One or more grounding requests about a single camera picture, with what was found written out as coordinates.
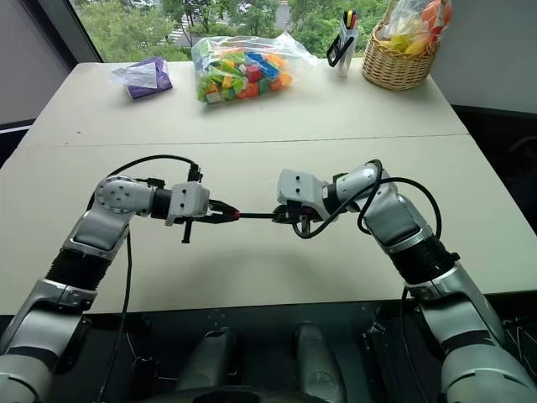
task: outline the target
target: woven basket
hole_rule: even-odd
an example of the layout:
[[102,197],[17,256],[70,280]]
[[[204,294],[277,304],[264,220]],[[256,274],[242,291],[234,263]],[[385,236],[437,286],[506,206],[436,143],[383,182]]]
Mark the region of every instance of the woven basket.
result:
[[382,46],[378,42],[377,33],[388,24],[396,3],[397,0],[390,0],[383,20],[371,33],[363,56],[362,73],[373,84],[400,91],[414,88],[429,75],[439,45],[430,45],[423,55],[406,55]]

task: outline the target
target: purple cloth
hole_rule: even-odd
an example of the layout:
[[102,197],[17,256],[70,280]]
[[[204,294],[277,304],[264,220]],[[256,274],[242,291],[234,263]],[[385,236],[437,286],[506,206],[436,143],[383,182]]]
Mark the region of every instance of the purple cloth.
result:
[[171,81],[168,76],[168,64],[162,57],[151,57],[147,60],[142,60],[131,67],[137,67],[139,65],[147,65],[149,63],[155,63],[155,75],[157,77],[156,88],[146,88],[143,86],[128,86],[128,93],[131,98],[145,97],[146,95],[155,94],[156,92],[162,92],[172,87]]

